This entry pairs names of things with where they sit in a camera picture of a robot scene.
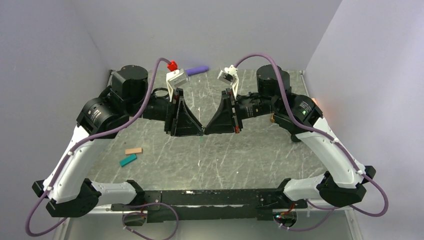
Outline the tan wooden block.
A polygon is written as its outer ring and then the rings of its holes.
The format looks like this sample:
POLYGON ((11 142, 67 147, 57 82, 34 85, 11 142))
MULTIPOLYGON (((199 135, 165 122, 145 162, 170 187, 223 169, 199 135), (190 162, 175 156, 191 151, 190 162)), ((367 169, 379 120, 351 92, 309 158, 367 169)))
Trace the tan wooden block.
POLYGON ((136 147, 136 148, 128 148, 125 150, 126 155, 133 155, 133 154, 142 154, 143 148, 142 147, 136 147))

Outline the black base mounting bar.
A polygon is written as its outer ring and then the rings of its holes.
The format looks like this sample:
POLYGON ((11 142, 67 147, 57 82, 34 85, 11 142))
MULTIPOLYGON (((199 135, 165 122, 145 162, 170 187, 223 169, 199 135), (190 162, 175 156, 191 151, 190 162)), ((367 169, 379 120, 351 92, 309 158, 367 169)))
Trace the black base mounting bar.
POLYGON ((147 214, 148 223, 174 220, 226 220, 256 219, 271 221, 275 214, 306 209, 305 200, 293 202, 276 188, 210 189, 210 190, 147 190, 143 203, 112 204, 113 212, 139 212, 147 214))

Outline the teal wooden block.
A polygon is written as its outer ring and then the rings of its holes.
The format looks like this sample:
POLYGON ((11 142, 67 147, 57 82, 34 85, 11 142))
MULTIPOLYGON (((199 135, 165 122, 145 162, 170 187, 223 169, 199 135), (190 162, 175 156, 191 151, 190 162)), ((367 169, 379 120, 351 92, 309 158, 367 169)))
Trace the teal wooden block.
POLYGON ((128 155, 126 158, 124 158, 124 159, 122 159, 120 162, 119 162, 119 165, 121 166, 121 167, 124 167, 124 166, 126 166, 126 165, 128 165, 128 164, 130 164, 131 162, 133 162, 133 161, 135 161, 137 159, 137 155, 136 154, 130 154, 130 155, 128 155))

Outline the purple flashlight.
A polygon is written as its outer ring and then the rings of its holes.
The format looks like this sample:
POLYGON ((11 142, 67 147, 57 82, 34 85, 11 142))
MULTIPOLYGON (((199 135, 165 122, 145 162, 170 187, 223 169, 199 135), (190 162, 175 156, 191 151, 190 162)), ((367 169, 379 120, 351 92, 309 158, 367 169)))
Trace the purple flashlight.
POLYGON ((203 66, 198 66, 198 67, 186 69, 185 72, 188 76, 193 76, 193 75, 205 73, 208 70, 209 70, 209 67, 206 66, 206 65, 203 65, 203 66))

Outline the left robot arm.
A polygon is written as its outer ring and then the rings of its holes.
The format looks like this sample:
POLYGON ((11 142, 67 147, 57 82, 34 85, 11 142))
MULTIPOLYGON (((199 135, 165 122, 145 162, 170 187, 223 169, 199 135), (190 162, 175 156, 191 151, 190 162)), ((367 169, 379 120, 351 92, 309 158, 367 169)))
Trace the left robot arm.
POLYGON ((78 218, 110 204, 137 210, 144 204, 145 191, 134 180, 100 183, 87 178, 96 156, 138 118, 163 121, 165 132, 174 137, 202 135, 202 125, 185 104, 182 85, 208 67, 185 70, 175 62, 167 67, 164 96, 153 88, 154 74, 126 65, 113 71, 110 85, 84 105, 61 160, 47 179, 32 186, 39 198, 48 200, 46 210, 52 217, 78 218))

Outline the orange pink object at wall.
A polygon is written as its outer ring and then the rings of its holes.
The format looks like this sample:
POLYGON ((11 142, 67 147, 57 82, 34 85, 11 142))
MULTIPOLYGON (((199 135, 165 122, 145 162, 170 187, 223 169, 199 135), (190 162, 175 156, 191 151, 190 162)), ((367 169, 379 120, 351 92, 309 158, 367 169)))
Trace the orange pink object at wall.
POLYGON ((317 102, 317 100, 316 100, 315 98, 311 98, 311 100, 314 102, 314 104, 315 104, 316 106, 318 106, 318 107, 319 107, 319 104, 318 104, 318 102, 317 102))

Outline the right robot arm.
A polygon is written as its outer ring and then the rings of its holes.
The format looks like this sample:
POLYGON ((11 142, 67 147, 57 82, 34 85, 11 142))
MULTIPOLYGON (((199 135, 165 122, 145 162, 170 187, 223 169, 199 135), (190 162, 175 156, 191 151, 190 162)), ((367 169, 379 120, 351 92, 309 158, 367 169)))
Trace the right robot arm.
POLYGON ((234 66, 222 69, 217 78, 229 88, 222 91, 219 107, 203 130, 205 135, 238 134, 243 120, 271 114, 293 142, 306 144, 326 167, 326 172, 316 177, 284 179, 275 195, 280 207, 288 208, 298 200, 322 199, 342 208, 363 200, 365 184, 375 176, 375 168, 345 155, 317 104, 292 92, 287 71, 270 64, 261 66, 256 71, 257 92, 247 95, 237 93, 239 77, 234 66))

